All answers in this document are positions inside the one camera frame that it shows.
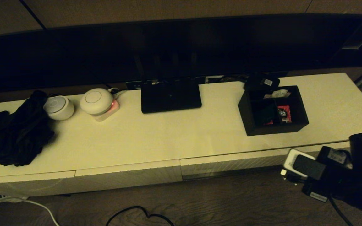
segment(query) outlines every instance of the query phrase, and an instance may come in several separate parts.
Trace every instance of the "small black box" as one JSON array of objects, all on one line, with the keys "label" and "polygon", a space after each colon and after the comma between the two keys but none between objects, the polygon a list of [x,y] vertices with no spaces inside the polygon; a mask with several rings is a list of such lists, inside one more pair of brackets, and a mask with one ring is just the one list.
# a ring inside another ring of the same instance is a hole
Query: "small black box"
[{"label": "small black box", "polygon": [[[290,93],[288,97],[270,98],[274,91],[283,89]],[[283,122],[278,106],[289,106],[290,123]],[[275,90],[245,90],[238,109],[248,136],[297,132],[309,124],[297,86],[280,86]]]}]

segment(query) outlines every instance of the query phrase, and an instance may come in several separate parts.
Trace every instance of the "wall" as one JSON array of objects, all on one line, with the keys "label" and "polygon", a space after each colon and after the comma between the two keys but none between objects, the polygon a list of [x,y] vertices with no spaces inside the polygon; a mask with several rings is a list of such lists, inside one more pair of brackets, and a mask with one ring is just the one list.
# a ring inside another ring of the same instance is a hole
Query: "wall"
[{"label": "wall", "polygon": [[[48,28],[260,14],[362,14],[362,0],[25,0]],[[40,30],[19,0],[0,0],[0,35]]]}]

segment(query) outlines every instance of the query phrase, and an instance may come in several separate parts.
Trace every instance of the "black cloth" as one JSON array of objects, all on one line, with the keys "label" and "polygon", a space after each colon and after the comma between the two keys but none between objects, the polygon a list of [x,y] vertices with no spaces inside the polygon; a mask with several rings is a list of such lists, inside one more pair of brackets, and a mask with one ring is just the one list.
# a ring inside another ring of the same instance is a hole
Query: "black cloth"
[{"label": "black cloth", "polygon": [[35,91],[0,125],[0,164],[29,165],[54,135],[43,106],[47,95]]}]

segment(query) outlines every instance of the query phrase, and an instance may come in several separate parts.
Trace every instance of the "white cable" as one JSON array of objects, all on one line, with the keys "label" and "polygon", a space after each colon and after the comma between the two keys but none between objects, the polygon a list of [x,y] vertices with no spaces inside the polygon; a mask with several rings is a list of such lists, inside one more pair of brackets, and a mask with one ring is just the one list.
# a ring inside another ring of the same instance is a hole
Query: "white cable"
[{"label": "white cable", "polygon": [[121,96],[126,91],[128,91],[128,90],[119,91],[118,93],[114,94],[114,99],[117,99],[119,96]]},{"label": "white cable", "polygon": [[59,224],[57,223],[57,221],[55,220],[54,218],[54,215],[53,213],[51,212],[51,210],[49,208],[47,208],[46,206],[40,204],[40,203],[37,203],[37,202],[33,202],[33,201],[30,201],[30,200],[26,200],[26,199],[21,199],[23,202],[28,202],[28,203],[32,203],[32,204],[35,204],[35,205],[38,205],[38,206],[41,206],[43,207],[44,209],[46,209],[48,211],[48,213],[50,214],[51,218],[53,219],[54,223],[56,226],[59,226]]},{"label": "white cable", "polygon": [[52,218],[53,221],[54,221],[54,224],[55,224],[56,226],[59,226],[59,224],[57,223],[56,219],[54,218],[53,213],[52,213],[51,210],[50,210],[48,207],[46,207],[45,205],[40,204],[40,203],[38,203],[38,202],[34,202],[34,201],[22,199],[22,198],[20,198],[20,197],[11,197],[11,196],[0,199],[0,202],[4,202],[4,201],[7,200],[7,199],[20,199],[22,202],[28,202],[28,203],[35,204],[35,205],[38,205],[38,206],[43,207],[43,208],[46,209],[46,210],[48,211],[48,213],[50,214],[51,218]]},{"label": "white cable", "polygon": [[34,202],[34,201],[22,199],[22,198],[20,198],[20,197],[11,197],[11,196],[5,197],[5,198],[1,198],[1,199],[0,199],[0,202],[4,202],[5,200],[8,200],[8,199],[19,199],[19,200],[21,200],[22,202],[28,202],[28,203],[32,203],[32,204],[35,204],[35,205],[38,205],[38,206],[43,207],[44,209],[46,209],[46,210],[48,211],[48,213],[50,214],[51,218],[53,219],[55,225],[56,225],[56,226],[59,226],[59,224],[57,223],[57,221],[56,221],[55,218],[54,218],[53,213],[52,213],[51,210],[50,210],[49,208],[47,208],[46,206],[44,206],[44,205],[42,205],[42,204],[40,204],[40,203]]},{"label": "white cable", "polygon": [[119,89],[117,87],[109,88],[108,91],[111,93],[111,91],[114,90],[114,89],[119,91]]}]

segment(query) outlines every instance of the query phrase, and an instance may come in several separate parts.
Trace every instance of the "white smart speaker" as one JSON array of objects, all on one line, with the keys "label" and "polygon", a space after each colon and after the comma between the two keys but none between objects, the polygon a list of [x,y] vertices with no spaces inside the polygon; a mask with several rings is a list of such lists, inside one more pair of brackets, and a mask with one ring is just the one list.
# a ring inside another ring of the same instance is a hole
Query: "white smart speaker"
[{"label": "white smart speaker", "polygon": [[67,120],[75,111],[74,104],[65,96],[49,97],[43,106],[48,117],[53,120]]},{"label": "white smart speaker", "polygon": [[119,110],[119,104],[108,90],[96,88],[82,96],[80,108],[95,120],[103,121]]}]

